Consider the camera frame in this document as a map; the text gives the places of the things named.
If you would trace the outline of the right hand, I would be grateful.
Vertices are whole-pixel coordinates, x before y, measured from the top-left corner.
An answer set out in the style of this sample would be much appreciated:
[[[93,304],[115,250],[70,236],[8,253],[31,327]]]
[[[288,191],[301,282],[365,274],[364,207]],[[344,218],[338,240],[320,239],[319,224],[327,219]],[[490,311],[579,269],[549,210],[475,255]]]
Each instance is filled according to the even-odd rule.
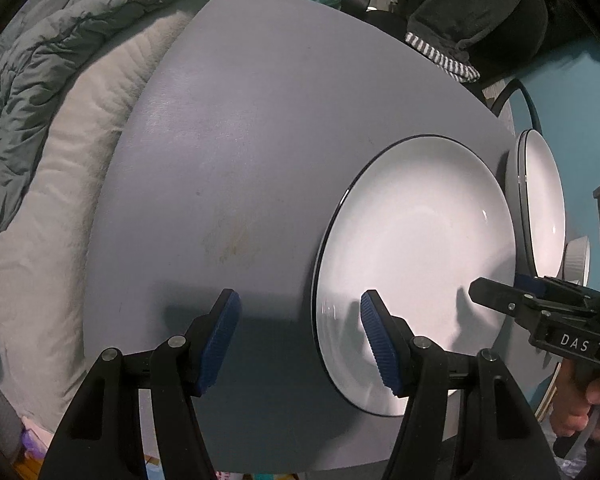
[[[564,359],[556,379],[556,393],[553,411],[550,413],[550,426],[557,437],[571,437],[588,426],[588,413],[593,406],[600,405],[600,377],[588,384],[582,391],[574,379],[576,364]],[[600,418],[591,434],[591,438],[600,442]]]

